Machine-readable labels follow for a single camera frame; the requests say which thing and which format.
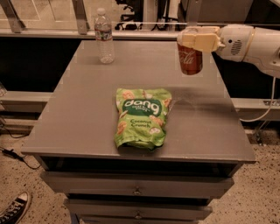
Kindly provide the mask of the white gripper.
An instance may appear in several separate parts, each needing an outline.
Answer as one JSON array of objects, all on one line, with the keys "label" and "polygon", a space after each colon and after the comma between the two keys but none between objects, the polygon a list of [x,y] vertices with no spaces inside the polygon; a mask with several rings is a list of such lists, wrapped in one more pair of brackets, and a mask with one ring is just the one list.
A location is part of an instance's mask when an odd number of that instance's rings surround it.
[{"label": "white gripper", "polygon": [[215,52],[224,60],[241,62],[248,50],[254,27],[245,24],[219,26],[187,26],[182,46],[203,53]]}]

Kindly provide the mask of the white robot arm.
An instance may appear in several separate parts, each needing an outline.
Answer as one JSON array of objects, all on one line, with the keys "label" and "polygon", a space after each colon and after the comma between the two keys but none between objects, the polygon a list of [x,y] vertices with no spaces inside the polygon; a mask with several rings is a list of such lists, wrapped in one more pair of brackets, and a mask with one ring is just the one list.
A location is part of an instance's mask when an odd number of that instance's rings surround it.
[{"label": "white robot arm", "polygon": [[247,62],[262,73],[280,78],[280,31],[245,24],[188,26],[178,43],[202,53],[217,53],[224,60]]}]

